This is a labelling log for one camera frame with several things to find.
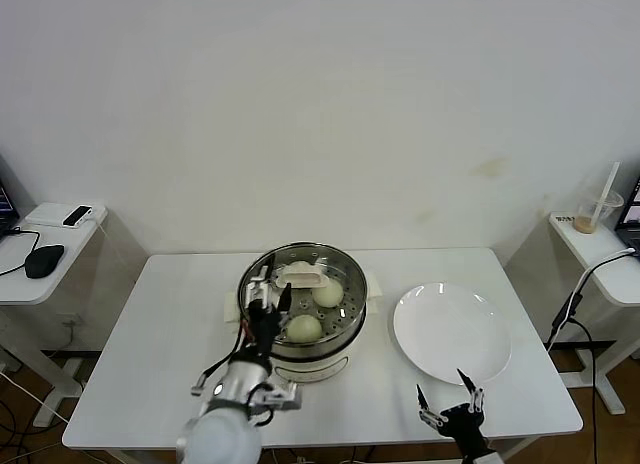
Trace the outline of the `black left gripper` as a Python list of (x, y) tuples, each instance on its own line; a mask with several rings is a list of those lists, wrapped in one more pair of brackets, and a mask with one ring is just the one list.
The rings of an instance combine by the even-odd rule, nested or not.
[(245, 304), (248, 307), (241, 321), (244, 332), (241, 348), (249, 348), (259, 357), (271, 356), (275, 339), (282, 330), (281, 313), (288, 313), (292, 303), (292, 286), (287, 283), (280, 295), (278, 310), (272, 306), (274, 291), (271, 274), (271, 268), (263, 265), (245, 288)]

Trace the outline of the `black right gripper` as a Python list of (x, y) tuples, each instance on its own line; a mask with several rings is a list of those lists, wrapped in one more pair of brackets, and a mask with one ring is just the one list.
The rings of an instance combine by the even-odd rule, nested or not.
[(488, 445), (481, 433), (484, 423), (484, 389), (478, 387), (461, 369), (456, 369), (469, 392), (469, 403), (460, 404), (437, 414), (431, 411), (419, 384), (416, 385), (419, 417), (440, 435), (453, 438), (462, 454), (487, 454)]

